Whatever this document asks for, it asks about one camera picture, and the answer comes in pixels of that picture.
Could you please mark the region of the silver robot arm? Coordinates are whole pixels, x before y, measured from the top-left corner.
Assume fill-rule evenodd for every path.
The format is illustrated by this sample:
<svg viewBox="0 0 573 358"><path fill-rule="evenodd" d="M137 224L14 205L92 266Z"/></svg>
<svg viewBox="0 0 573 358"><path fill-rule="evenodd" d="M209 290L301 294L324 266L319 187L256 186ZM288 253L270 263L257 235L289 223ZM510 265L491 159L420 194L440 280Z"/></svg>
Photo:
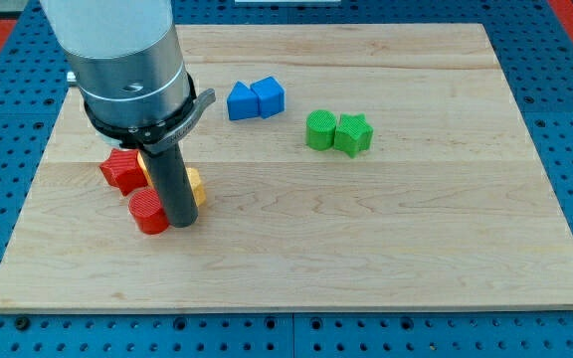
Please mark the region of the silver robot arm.
<svg viewBox="0 0 573 358"><path fill-rule="evenodd" d="M96 119L150 126L189 97L170 0L42 0L41 6Z"/></svg>

